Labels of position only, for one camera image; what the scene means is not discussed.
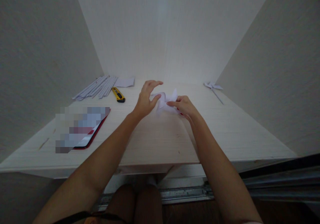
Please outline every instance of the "leg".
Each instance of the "leg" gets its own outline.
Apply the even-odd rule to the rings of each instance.
[[[162,200],[158,189],[153,185],[139,193],[134,214],[135,224],[163,224]]]
[[[135,193],[131,185],[121,186],[113,195],[106,212],[118,215],[127,223],[132,223],[134,214]],[[110,224],[123,224],[121,221],[106,221]]]

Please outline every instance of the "strap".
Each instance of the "strap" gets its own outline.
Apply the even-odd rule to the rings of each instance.
[[[123,223],[127,224],[127,222],[117,215],[110,214],[110,213],[94,213],[91,214],[86,211],[78,212],[76,214],[73,214],[71,216],[65,217],[53,224],[71,224],[75,223],[76,221],[80,221],[82,219],[88,218],[88,217],[100,217],[102,219],[111,220],[111,221],[122,221]]]

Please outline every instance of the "smartphone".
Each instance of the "smartphone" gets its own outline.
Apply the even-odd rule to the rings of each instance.
[[[87,149],[91,143],[93,142],[93,139],[97,135],[100,127],[102,126],[103,122],[106,120],[107,117],[105,117],[98,125],[93,128],[88,135],[86,135],[79,143],[77,146],[75,146],[73,149],[75,150],[83,150]]]

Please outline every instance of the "skin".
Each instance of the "skin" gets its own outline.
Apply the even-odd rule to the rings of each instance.
[[[154,80],[145,82],[134,110],[52,195],[33,223],[53,223],[91,210],[116,171],[132,131],[161,97],[157,95],[150,101],[151,92],[162,84]],[[229,223],[262,222],[243,181],[189,98],[179,96],[176,102],[167,104],[179,108],[190,122],[200,162],[224,219]]]

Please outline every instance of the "shelf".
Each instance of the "shelf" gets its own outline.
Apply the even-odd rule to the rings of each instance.
[[[111,111],[91,146],[72,150],[68,154],[55,153],[55,120],[52,120],[19,149],[0,164],[0,171],[66,169],[78,167],[124,120],[137,103],[143,81],[134,87],[119,88],[125,103],[118,103],[112,93],[103,99],[87,98],[75,101],[70,107],[110,107]],[[295,158],[296,154],[246,114],[222,92],[217,94],[203,85],[165,83],[155,92],[188,95],[207,122],[218,144],[231,161]],[[189,123],[181,115],[155,110],[143,119],[131,135],[120,166],[158,164],[197,164]]]

